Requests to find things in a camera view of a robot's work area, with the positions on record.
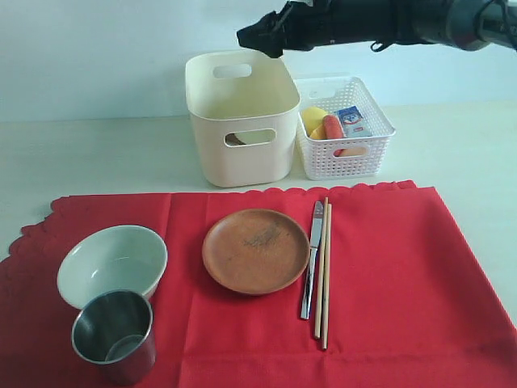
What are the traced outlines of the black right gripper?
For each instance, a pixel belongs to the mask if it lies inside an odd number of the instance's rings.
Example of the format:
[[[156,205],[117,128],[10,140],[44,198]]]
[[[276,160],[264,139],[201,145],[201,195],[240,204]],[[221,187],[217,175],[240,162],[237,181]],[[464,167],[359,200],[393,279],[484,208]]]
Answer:
[[[280,58],[284,50],[310,51],[316,47],[394,40],[397,32],[393,1],[316,1],[308,6],[292,2],[289,13],[272,11],[237,31],[243,48]]]

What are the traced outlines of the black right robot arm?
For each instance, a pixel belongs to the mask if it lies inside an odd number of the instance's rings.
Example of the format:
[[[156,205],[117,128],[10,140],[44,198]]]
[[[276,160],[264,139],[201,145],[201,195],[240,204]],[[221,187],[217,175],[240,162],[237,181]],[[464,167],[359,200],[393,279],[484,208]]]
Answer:
[[[508,1],[289,1],[237,31],[237,41],[270,58],[359,42],[375,53],[394,44],[515,49],[516,8]]]

